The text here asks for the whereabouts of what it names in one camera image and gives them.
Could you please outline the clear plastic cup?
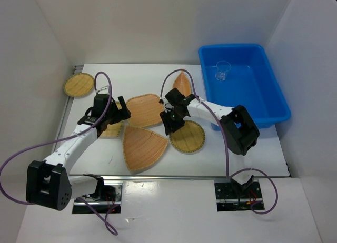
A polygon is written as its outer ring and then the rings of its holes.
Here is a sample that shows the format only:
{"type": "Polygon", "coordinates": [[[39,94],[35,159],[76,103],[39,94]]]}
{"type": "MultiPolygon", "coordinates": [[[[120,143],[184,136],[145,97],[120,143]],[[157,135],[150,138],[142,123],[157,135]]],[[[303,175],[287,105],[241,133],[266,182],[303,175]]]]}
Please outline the clear plastic cup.
{"type": "Polygon", "coordinates": [[[231,64],[227,61],[219,61],[216,64],[215,78],[219,81],[225,81],[229,72],[231,71],[231,64]]]}

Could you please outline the fan-shaped orange woven tray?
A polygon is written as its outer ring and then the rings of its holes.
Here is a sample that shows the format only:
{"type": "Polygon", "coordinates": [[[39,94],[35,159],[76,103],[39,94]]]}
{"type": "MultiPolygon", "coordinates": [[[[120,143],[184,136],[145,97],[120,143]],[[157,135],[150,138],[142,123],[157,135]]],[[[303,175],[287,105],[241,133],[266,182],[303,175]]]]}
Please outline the fan-shaped orange woven tray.
{"type": "Polygon", "coordinates": [[[122,148],[126,166],[130,172],[152,167],[162,157],[168,139],[148,129],[126,126],[122,148]]]}

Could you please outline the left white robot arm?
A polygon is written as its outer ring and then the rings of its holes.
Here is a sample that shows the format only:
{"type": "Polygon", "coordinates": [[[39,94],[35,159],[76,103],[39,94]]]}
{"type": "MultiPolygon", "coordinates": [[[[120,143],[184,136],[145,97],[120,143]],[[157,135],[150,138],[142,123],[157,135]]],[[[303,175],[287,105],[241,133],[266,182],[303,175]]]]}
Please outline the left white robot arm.
{"type": "Polygon", "coordinates": [[[28,166],[26,201],[61,211],[71,199],[81,196],[101,200],[109,189],[104,185],[103,177],[89,173],[70,177],[70,171],[108,125],[127,120],[130,116],[122,96],[114,100],[108,94],[96,94],[93,106],[77,122],[72,139],[65,141],[44,160],[34,160],[28,166]]]}

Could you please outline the rounded square orange woven tray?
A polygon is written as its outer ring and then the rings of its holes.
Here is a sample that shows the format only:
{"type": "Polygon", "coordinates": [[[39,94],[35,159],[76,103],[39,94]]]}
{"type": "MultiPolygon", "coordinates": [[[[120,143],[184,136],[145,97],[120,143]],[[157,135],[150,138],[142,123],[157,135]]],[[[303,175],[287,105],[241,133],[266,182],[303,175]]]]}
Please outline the rounded square orange woven tray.
{"type": "Polygon", "coordinates": [[[149,127],[162,123],[160,113],[164,110],[156,94],[144,94],[130,98],[126,102],[131,117],[128,123],[135,127],[149,127]]]}

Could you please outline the round bamboo tray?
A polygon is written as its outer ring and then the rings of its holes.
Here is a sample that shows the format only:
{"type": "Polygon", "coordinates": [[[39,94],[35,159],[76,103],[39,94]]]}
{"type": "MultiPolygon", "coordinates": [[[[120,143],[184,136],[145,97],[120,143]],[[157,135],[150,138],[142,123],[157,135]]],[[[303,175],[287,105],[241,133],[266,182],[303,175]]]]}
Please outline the round bamboo tray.
{"type": "Polygon", "coordinates": [[[206,140],[205,131],[195,121],[186,120],[185,125],[169,135],[172,146],[181,153],[194,153],[200,150],[206,140]]]}
{"type": "Polygon", "coordinates": [[[69,77],[63,85],[65,94],[79,98],[89,94],[94,88],[94,77],[88,73],[76,73],[69,77]]]}

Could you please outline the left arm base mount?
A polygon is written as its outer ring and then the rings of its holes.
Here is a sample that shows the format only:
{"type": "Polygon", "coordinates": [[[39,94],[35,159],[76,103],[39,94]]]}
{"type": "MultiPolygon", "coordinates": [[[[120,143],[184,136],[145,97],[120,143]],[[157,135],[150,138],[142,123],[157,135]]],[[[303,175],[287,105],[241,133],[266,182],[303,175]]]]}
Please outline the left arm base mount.
{"type": "Polygon", "coordinates": [[[82,198],[99,214],[105,214],[109,210],[112,214],[121,213],[123,183],[110,181],[104,186],[103,193],[98,197],[89,194],[76,198],[73,203],[72,214],[93,214],[90,208],[81,201],[82,198]]]}

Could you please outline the boat-shaped orange woven basket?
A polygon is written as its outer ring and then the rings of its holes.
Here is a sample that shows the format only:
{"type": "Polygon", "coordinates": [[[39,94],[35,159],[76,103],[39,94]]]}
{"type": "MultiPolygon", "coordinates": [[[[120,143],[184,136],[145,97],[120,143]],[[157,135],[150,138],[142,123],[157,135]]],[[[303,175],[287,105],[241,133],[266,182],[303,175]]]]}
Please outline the boat-shaped orange woven basket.
{"type": "Polygon", "coordinates": [[[184,71],[181,71],[176,77],[172,88],[176,88],[185,97],[192,93],[190,81],[184,71]]]}

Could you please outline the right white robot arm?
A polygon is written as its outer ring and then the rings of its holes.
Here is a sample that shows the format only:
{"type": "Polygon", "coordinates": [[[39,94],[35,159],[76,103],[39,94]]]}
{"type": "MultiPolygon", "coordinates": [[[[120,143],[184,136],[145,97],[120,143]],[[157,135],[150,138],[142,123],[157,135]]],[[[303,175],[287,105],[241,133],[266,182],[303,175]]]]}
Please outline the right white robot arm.
{"type": "Polygon", "coordinates": [[[225,145],[226,174],[229,175],[229,152],[245,156],[256,145],[260,132],[247,109],[238,105],[225,107],[190,94],[184,96],[173,88],[159,103],[164,106],[160,117],[165,134],[171,135],[184,127],[186,117],[198,117],[217,125],[225,145]]]}

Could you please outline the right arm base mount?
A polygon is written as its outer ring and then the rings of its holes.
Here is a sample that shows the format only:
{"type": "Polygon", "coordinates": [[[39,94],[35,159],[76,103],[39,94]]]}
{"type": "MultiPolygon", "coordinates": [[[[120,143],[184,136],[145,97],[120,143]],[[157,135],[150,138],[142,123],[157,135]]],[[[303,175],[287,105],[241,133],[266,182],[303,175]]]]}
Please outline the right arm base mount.
{"type": "Polygon", "coordinates": [[[215,182],[214,188],[218,212],[251,210],[251,205],[255,210],[265,209],[258,181],[253,182],[251,187],[240,197],[234,192],[229,182],[215,182]]]}

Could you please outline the trapezoid yellow bamboo tray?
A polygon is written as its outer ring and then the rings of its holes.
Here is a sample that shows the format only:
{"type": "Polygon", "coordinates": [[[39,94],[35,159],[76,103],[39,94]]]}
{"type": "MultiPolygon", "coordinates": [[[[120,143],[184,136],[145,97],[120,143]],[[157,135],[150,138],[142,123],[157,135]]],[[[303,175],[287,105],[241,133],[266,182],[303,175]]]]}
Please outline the trapezoid yellow bamboo tray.
{"type": "Polygon", "coordinates": [[[100,138],[117,138],[122,131],[124,121],[107,126],[107,129],[101,133],[100,138]]]}

